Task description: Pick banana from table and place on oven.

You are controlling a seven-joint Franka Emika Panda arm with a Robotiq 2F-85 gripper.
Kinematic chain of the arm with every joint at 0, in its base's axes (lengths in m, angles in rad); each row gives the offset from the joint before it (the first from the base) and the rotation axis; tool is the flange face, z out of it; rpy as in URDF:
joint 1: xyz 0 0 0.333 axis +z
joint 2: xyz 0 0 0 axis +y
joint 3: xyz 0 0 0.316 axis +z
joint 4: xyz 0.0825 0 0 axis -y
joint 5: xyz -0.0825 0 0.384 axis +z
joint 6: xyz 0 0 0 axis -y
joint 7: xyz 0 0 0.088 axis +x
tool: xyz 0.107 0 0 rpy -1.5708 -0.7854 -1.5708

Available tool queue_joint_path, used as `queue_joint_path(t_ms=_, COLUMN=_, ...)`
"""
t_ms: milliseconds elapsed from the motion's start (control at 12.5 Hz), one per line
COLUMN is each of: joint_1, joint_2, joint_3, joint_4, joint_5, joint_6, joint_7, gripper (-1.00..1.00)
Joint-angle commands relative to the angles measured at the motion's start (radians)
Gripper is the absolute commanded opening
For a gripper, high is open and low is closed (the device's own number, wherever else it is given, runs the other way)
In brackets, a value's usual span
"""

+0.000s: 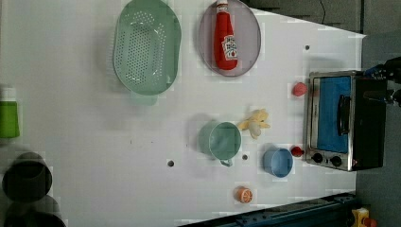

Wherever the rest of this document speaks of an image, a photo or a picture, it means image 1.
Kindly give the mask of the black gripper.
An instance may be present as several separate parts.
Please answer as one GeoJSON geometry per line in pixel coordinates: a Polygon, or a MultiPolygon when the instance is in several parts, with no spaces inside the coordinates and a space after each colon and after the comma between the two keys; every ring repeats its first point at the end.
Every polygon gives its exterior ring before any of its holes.
{"type": "MultiPolygon", "coordinates": [[[[401,79],[401,59],[399,57],[385,61],[372,68],[367,69],[363,73],[366,79],[374,79],[377,81],[392,81],[399,84],[401,79]]],[[[366,91],[363,97],[368,100],[383,102],[388,105],[401,106],[401,91],[400,90],[381,90],[381,91],[366,91]]]]}

